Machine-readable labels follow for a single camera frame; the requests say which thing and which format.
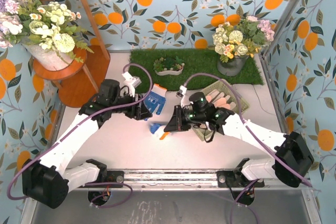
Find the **cream glove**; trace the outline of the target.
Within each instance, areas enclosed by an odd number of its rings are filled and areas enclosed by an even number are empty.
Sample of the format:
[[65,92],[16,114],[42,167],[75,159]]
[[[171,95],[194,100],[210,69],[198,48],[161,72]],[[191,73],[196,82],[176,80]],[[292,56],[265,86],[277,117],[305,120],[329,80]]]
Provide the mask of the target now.
[[217,89],[208,93],[205,98],[207,102],[212,103],[216,108],[233,110],[236,107],[236,103],[233,101],[231,95]]

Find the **blue white knit gloves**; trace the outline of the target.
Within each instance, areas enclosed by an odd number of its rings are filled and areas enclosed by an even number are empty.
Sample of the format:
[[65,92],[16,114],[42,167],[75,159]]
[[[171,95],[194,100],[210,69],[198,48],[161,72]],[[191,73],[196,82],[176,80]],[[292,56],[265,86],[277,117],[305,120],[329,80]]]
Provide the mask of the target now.
[[166,92],[167,89],[159,86],[158,84],[154,84],[152,90],[149,93],[149,96],[144,100],[144,104],[146,108],[150,111],[150,113],[154,113],[156,115],[160,115],[164,105],[166,103]]

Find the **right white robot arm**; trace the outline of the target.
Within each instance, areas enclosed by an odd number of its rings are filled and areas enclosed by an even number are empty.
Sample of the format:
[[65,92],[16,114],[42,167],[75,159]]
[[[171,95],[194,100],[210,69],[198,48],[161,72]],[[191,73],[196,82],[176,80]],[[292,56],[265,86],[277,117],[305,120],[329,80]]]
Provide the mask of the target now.
[[200,127],[213,134],[218,133],[242,140],[269,155],[268,158],[246,158],[234,170],[236,178],[247,181],[277,178],[285,185],[298,187],[311,183],[305,178],[314,159],[302,135],[275,132],[245,120],[232,111],[227,102],[228,94],[214,90],[209,94],[193,93],[187,105],[176,105],[165,133],[185,132]]

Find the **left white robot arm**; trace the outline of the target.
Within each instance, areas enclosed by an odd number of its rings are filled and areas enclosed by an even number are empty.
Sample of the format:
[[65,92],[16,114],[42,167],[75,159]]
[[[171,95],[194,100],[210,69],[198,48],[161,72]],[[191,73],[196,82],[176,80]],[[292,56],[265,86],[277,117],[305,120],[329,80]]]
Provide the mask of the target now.
[[123,113],[137,121],[151,117],[143,103],[143,96],[135,92],[141,83],[139,77],[124,72],[125,93],[119,81],[105,79],[99,91],[78,111],[70,127],[54,145],[37,160],[27,160],[22,168],[23,194],[52,209],[57,208],[72,190],[94,183],[106,184],[106,164],[88,159],[69,169],[75,154],[114,113]]

